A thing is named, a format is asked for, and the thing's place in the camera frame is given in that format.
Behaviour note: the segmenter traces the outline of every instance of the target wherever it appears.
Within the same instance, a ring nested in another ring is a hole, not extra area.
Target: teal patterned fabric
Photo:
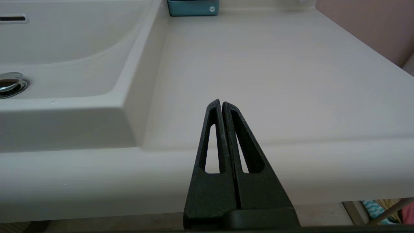
[[[362,204],[365,206],[371,218],[376,218],[385,211],[384,208],[380,206],[378,203],[376,203],[374,200],[362,201]],[[389,219],[386,218],[381,221],[381,224],[393,225],[396,223],[393,223]]]

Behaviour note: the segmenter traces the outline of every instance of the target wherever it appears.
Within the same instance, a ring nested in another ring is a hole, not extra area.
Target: white sink basin
[[[160,2],[1,1],[0,14],[29,22],[0,24],[0,74],[30,86],[0,100],[0,152],[139,145],[166,33]]]

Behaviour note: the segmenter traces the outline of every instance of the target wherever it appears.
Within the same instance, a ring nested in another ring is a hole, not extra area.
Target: teal container
[[[171,16],[214,16],[219,13],[219,0],[168,0]]]

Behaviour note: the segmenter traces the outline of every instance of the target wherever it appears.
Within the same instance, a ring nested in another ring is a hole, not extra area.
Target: black clamp
[[[218,174],[205,172],[210,127],[216,125]],[[242,171],[237,139],[249,173]],[[300,227],[296,212],[240,110],[208,105],[184,208],[184,228]]]

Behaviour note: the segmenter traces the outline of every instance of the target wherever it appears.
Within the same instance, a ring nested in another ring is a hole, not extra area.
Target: pink wall
[[[400,67],[414,53],[414,0],[318,0],[316,9]]]

